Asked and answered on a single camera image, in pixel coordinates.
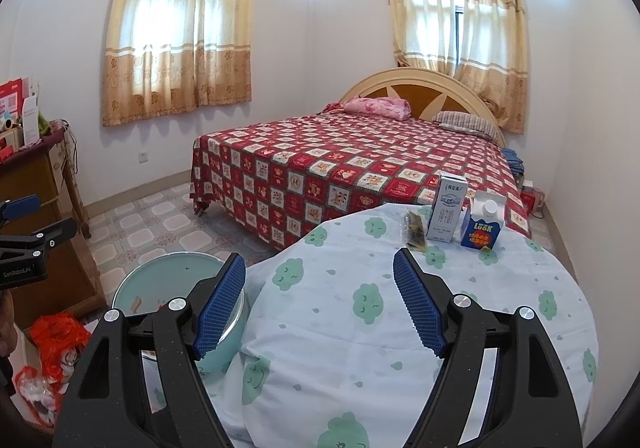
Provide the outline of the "person's hand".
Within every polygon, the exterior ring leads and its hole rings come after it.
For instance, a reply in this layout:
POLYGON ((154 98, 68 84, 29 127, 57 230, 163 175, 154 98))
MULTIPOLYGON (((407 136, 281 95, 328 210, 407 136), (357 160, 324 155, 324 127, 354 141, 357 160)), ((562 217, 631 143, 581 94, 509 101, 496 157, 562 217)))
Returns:
POLYGON ((16 349, 17 332, 12 294, 9 290, 1 293, 0 303, 0 356, 9 357, 16 349))

